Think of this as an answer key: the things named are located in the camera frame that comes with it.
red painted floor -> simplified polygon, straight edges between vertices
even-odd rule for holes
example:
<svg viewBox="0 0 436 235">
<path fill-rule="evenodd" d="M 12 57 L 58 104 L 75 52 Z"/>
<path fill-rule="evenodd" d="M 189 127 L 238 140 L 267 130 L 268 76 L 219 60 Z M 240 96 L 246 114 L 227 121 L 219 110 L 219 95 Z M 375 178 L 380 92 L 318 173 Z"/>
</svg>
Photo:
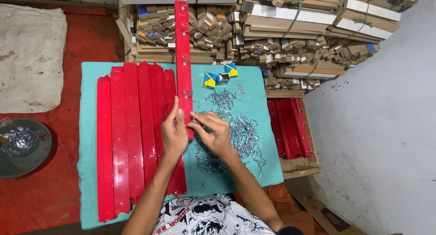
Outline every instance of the red painted floor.
<svg viewBox="0 0 436 235">
<path fill-rule="evenodd" d="M 46 9 L 56 7 L 44 6 Z M 53 135 L 47 162 L 20 179 L 0 179 L 0 234 L 13 235 L 79 222 L 79 102 L 83 61 L 124 60 L 112 15 L 98 7 L 63 7 L 68 32 L 61 104 L 47 113 L 0 114 L 46 124 Z"/>
</svg>

small box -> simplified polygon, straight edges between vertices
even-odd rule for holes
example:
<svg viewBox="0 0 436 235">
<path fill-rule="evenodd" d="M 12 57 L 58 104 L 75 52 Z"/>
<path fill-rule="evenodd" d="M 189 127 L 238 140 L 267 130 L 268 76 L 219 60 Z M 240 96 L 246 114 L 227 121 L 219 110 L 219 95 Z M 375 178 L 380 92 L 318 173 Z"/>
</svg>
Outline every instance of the small box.
<svg viewBox="0 0 436 235">
<path fill-rule="evenodd" d="M 216 79 L 217 75 L 214 73 L 210 73 L 210 72 L 206 72 L 204 74 L 204 79 L 203 79 L 203 88 L 215 88 L 215 79 Z"/>
<path fill-rule="evenodd" d="M 216 86 L 226 85 L 230 81 L 230 76 L 228 73 L 220 73 L 215 78 Z"/>
<path fill-rule="evenodd" d="M 238 76 L 238 71 L 236 69 L 236 64 L 234 62 L 224 65 L 224 73 L 228 73 L 230 78 L 236 78 Z"/>
</svg>

metal bowl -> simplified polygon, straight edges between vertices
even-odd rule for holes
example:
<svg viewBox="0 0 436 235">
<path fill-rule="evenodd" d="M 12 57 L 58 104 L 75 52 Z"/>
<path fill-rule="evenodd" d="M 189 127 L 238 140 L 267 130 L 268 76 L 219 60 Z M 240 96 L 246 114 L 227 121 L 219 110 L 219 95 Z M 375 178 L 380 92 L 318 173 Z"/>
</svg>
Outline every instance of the metal bowl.
<svg viewBox="0 0 436 235">
<path fill-rule="evenodd" d="M 41 132 L 41 137 L 32 148 L 33 151 L 25 157 L 10 157 L 0 153 L 0 178 L 6 179 L 20 177 L 36 169 L 44 162 L 52 148 L 52 135 L 41 122 L 29 118 L 13 119 L 12 122 L 13 124 L 0 128 L 0 133 L 9 132 L 19 125 L 29 127 L 34 132 Z"/>
</svg>

turquoise cloth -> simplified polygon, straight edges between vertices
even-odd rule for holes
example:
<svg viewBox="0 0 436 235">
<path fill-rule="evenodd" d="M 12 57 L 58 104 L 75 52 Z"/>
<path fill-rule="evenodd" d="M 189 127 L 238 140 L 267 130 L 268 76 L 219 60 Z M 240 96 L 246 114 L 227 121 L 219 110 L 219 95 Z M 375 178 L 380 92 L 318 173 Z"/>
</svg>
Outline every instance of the turquoise cloth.
<svg viewBox="0 0 436 235">
<path fill-rule="evenodd" d="M 175 64 L 159 64 L 164 69 L 176 70 Z M 112 66 L 123 66 L 123 63 L 112 62 L 84 62 L 82 63 L 82 96 L 80 98 L 80 119 L 79 119 L 79 188 L 82 192 L 80 197 L 80 221 L 83 229 L 92 229 L 104 224 L 128 219 L 129 214 L 122 214 L 117 219 L 98 222 L 97 210 L 97 168 L 96 168 L 96 105 L 97 105 L 97 79 L 109 75 Z M 193 99 L 201 102 L 213 92 L 211 89 L 203 88 L 203 77 L 206 71 L 218 74 L 223 72 L 222 65 L 191 65 L 192 67 L 192 89 Z M 259 167 L 254 161 L 247 164 L 261 186 L 268 186 L 283 182 L 280 162 L 275 146 L 274 135 L 271 130 L 270 115 L 266 104 L 266 96 L 263 85 L 262 73 L 258 67 L 237 66 L 238 77 L 232 78 L 225 86 L 217 86 L 217 91 L 224 88 L 236 92 L 242 100 L 235 99 L 232 115 L 245 115 L 250 119 L 259 122 L 256 131 L 259 134 L 259 144 L 267 164 L 262 167 L 262 176 L 259 179 Z M 238 85 L 243 85 L 245 95 L 238 93 Z M 205 101 L 200 103 L 200 108 L 193 103 L 194 111 L 210 111 L 212 103 Z M 209 196 L 215 193 L 226 194 L 235 192 L 232 179 L 228 174 L 217 176 L 209 174 L 204 168 L 198 168 L 197 159 L 193 153 L 194 142 L 188 144 L 183 153 L 186 173 L 186 185 L 188 193 L 186 197 Z M 174 198 L 173 195 L 166 196 L 165 200 Z"/>
</svg>

white graphic t-shirt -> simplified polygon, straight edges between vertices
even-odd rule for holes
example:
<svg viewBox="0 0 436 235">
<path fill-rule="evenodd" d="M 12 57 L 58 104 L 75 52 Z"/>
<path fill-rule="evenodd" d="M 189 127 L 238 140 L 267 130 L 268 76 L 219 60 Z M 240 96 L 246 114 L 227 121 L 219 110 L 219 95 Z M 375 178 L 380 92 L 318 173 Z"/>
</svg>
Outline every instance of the white graphic t-shirt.
<svg viewBox="0 0 436 235">
<path fill-rule="evenodd" d="M 303 235 L 298 232 L 284 234 Z M 227 195 L 175 198 L 163 203 L 154 235 L 275 235 L 263 221 Z"/>
</svg>

